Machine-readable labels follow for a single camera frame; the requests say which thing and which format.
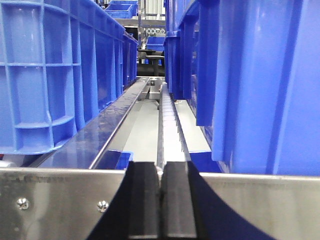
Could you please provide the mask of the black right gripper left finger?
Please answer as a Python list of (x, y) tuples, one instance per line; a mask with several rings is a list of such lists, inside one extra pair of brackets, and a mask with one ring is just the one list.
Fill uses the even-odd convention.
[(158, 240), (159, 189), (153, 162), (129, 162), (118, 191), (87, 239)]

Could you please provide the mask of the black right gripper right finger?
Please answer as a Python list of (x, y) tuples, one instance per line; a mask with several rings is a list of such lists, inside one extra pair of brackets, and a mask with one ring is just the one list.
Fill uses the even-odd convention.
[(168, 161), (161, 179), (164, 240), (274, 240), (223, 200), (191, 161)]

